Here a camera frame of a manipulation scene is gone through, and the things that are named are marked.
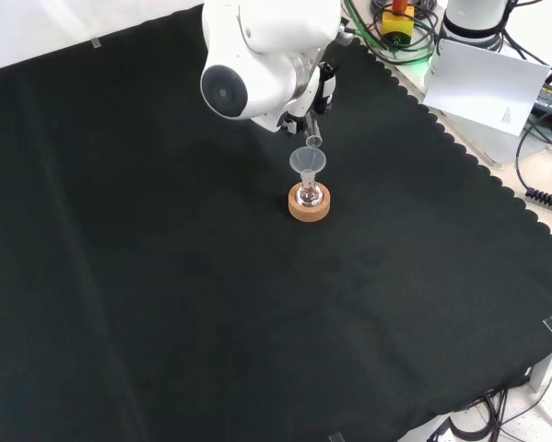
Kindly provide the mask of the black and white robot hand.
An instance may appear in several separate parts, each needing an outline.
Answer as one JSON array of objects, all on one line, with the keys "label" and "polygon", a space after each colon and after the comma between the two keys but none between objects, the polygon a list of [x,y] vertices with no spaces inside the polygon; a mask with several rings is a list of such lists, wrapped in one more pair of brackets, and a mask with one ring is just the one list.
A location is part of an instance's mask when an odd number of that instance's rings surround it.
[{"label": "black and white robot hand", "polygon": [[288,134],[303,133],[308,144],[317,145],[312,138],[320,137],[318,117],[332,107],[336,87],[336,71],[327,62],[320,62],[311,75],[308,86],[293,99],[280,116],[278,127]]}]

